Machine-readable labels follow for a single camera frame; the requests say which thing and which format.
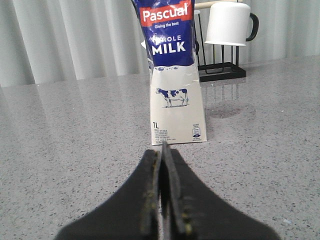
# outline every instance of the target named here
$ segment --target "black and white cow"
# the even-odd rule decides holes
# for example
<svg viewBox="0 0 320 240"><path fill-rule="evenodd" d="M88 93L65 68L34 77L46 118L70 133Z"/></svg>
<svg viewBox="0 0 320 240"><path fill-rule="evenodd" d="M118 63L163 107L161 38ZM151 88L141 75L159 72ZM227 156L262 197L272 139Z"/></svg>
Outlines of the black and white cow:
<svg viewBox="0 0 320 240"><path fill-rule="evenodd" d="M181 106L188 105L188 91L187 89L179 89L179 90L163 90L161 88L157 88L155 91L156 94L161 94L166 101L166 107L172 107L171 101L181 101Z"/></svg>

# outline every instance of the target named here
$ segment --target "white mug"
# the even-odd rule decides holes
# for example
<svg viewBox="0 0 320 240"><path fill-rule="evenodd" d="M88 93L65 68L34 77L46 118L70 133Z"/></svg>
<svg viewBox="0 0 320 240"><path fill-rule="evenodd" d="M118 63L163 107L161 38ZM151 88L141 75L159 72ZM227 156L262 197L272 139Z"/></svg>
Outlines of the white mug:
<svg viewBox="0 0 320 240"><path fill-rule="evenodd" d="M247 4L240 2L217 2L210 8L206 34L207 44L245 46L258 32L259 20L250 13ZM249 18L253 20L251 35L247 38Z"/></svg>

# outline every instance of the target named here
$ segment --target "red label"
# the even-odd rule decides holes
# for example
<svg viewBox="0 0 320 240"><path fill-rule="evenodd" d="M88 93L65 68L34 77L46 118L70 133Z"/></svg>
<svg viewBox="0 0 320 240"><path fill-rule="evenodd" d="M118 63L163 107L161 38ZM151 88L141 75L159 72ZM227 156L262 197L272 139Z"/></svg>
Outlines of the red label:
<svg viewBox="0 0 320 240"><path fill-rule="evenodd" d="M152 24L181 19L192 19L191 0L182 0L178 4L161 6L157 8L141 7L140 21L142 27L150 27Z"/></svg>

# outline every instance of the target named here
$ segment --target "gray countertop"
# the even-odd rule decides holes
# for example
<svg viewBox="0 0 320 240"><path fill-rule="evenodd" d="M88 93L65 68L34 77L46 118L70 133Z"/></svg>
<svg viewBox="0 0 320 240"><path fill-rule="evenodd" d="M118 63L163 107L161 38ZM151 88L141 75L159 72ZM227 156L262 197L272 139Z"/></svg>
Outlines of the gray countertop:
<svg viewBox="0 0 320 240"><path fill-rule="evenodd" d="M320 56L201 84L208 141L176 144L216 194L283 240L320 239ZM52 239L151 146L149 76L0 88L0 239Z"/></svg>

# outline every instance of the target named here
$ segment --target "curtain fold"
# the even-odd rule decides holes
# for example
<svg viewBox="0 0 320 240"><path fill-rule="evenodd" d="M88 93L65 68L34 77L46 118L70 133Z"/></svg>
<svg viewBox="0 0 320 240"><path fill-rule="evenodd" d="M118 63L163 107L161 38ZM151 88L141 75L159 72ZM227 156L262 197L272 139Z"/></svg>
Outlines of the curtain fold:
<svg viewBox="0 0 320 240"><path fill-rule="evenodd" d="M243 2L260 25L240 63L320 54L319 0ZM0 34L1 87L148 73L130 0L0 0Z"/></svg>

